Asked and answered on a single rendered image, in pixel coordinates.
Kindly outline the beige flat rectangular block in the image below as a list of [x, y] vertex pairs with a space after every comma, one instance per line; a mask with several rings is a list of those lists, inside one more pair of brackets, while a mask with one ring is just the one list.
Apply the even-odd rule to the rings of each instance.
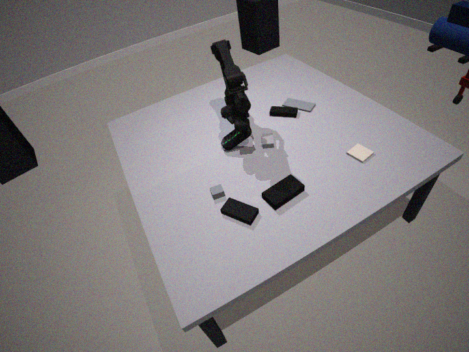
[[371, 155], [373, 155], [373, 153], [373, 151], [358, 143], [347, 152], [347, 155], [351, 156], [357, 161], [365, 162], [368, 158], [371, 157]]

